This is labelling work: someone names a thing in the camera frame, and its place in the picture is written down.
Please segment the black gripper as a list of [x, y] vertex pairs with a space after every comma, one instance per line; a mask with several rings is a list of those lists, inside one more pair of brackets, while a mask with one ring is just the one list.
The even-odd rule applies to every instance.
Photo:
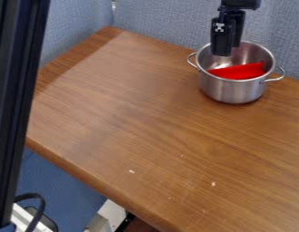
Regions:
[[[240, 10], [256, 10], [261, 0], [221, 0], [219, 6], [220, 15], [212, 20], [211, 47], [213, 55], [229, 56], [232, 47], [240, 46], [245, 12]], [[232, 17], [227, 12], [237, 11]]]

